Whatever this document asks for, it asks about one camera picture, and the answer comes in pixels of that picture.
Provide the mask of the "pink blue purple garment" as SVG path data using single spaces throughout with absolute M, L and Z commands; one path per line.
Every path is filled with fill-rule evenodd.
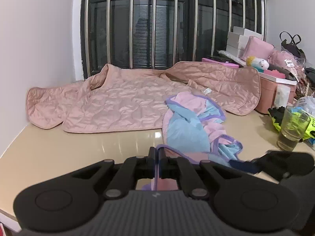
M 156 153 L 183 157 L 192 164 L 210 160 L 229 166 L 238 160 L 243 145 L 227 135 L 223 109 L 212 99 L 180 92 L 165 100 L 168 107 L 162 122 L 163 144 Z

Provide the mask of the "glass cup with tea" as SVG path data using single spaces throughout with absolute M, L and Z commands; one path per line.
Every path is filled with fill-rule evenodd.
M 287 106 L 284 110 L 277 147 L 282 151 L 293 151 L 310 124 L 310 116 L 299 107 Z

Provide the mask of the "neon yellow black gloves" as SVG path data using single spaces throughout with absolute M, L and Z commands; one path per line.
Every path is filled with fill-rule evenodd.
M 278 132 L 286 130 L 290 133 L 298 133 L 302 136 L 302 140 L 314 139 L 314 116 L 301 107 L 269 108 L 268 114 Z

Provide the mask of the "pink quilted jacket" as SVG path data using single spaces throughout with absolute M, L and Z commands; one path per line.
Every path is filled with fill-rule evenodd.
M 86 80 L 62 87 L 30 89 L 29 121 L 42 129 L 91 134 L 159 129 L 166 100 L 190 92 L 226 112 L 245 116 L 259 103 L 259 72 L 218 63 L 177 62 L 166 70 L 122 69 L 111 64 Z

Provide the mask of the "pink storage box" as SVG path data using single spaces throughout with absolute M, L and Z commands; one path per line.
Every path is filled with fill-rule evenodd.
M 289 88 L 289 96 L 287 103 L 293 103 L 297 81 L 276 78 L 264 73 L 259 73 L 261 84 L 261 95 L 255 110 L 262 114 L 267 114 L 268 109 L 274 104 L 278 85 Z

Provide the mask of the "plush toy yellow white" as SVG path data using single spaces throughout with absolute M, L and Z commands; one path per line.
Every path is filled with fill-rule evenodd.
M 265 70 L 268 70 L 270 66 L 266 60 L 257 58 L 255 56 L 249 56 L 246 59 L 246 65 L 249 67 L 254 67 L 260 73 L 263 73 Z

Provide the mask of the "pink pouch bag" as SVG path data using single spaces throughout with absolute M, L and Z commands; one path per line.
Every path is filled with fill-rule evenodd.
M 249 56 L 268 60 L 273 53 L 274 46 L 269 44 L 256 36 L 250 36 L 244 52 L 240 59 L 247 60 Z

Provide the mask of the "black handbag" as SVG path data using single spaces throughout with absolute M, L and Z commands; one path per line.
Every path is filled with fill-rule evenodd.
M 286 39 L 282 39 L 281 35 L 283 33 L 286 33 L 289 37 L 290 40 L 289 42 L 287 42 Z M 302 49 L 299 49 L 297 47 L 297 45 L 301 42 L 301 36 L 299 36 L 298 34 L 295 34 L 294 36 L 292 36 L 289 32 L 287 31 L 282 31 L 279 34 L 279 38 L 281 40 L 281 49 L 285 50 L 289 53 L 291 53 L 294 57 L 298 58 L 298 59 L 306 59 L 305 53 Z

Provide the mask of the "stack of white boxes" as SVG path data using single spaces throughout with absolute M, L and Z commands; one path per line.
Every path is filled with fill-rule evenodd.
M 263 39 L 262 34 L 247 28 L 234 26 L 233 30 L 229 31 L 227 35 L 226 51 L 229 54 L 240 58 L 244 53 L 250 36 L 256 36 L 261 40 Z

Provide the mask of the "steel window guard bars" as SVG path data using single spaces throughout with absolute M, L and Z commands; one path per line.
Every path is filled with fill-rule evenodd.
M 83 77 L 218 56 L 235 27 L 266 36 L 266 0 L 81 0 Z

